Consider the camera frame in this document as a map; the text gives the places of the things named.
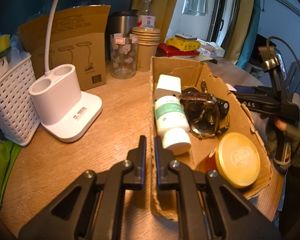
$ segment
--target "pen holder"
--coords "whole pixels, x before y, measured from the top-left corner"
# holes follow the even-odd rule
[[[40,77],[30,86],[29,93],[45,125],[59,122],[82,97],[72,64],[57,66],[49,76]]]

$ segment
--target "green label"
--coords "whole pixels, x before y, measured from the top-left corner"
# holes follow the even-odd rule
[[[155,113],[157,115],[157,120],[164,114],[171,113],[171,112],[179,112],[179,113],[185,114],[181,105],[179,105],[177,103],[167,103],[162,106],[159,106],[157,108],[157,110],[155,111]]]

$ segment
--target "red book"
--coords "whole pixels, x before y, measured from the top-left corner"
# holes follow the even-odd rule
[[[167,45],[165,43],[159,43],[157,53],[164,57],[173,57],[173,56],[199,56],[197,50],[193,51],[180,51],[179,49]]]

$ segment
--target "yellow package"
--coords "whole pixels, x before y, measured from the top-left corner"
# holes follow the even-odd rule
[[[181,51],[193,51],[199,49],[201,46],[199,41],[184,41],[179,38],[170,38],[166,41],[166,44],[176,47]]]

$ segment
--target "stacked paper cups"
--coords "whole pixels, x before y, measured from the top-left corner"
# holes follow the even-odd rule
[[[149,71],[151,57],[156,54],[161,31],[155,28],[134,27],[132,33],[139,37],[137,71]]]

